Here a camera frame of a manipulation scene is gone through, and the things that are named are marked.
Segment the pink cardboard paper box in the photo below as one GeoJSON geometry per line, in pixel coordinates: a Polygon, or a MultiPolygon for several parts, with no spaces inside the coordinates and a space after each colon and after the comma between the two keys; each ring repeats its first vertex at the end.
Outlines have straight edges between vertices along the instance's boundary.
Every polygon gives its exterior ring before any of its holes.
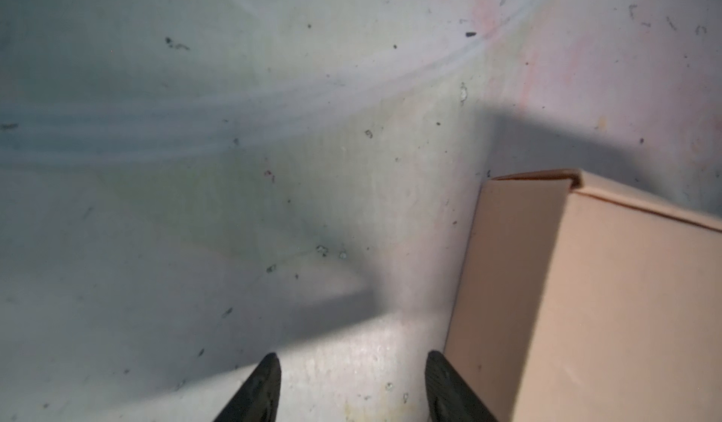
{"type": "Polygon", "coordinates": [[[718,421],[721,222],[582,170],[486,181],[445,355],[499,421],[718,421]]]}

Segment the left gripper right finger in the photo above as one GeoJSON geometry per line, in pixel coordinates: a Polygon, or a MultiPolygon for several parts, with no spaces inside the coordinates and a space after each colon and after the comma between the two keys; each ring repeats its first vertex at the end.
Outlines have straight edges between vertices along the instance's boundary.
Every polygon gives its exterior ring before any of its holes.
{"type": "Polygon", "coordinates": [[[424,379],[430,421],[498,421],[441,352],[428,353],[424,379]]]}

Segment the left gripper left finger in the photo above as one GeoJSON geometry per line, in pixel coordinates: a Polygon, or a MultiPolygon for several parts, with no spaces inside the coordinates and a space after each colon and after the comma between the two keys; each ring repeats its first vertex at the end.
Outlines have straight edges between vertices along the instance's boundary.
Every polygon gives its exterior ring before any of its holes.
{"type": "Polygon", "coordinates": [[[274,422],[278,414],[282,371],[275,352],[266,354],[214,422],[274,422]]]}

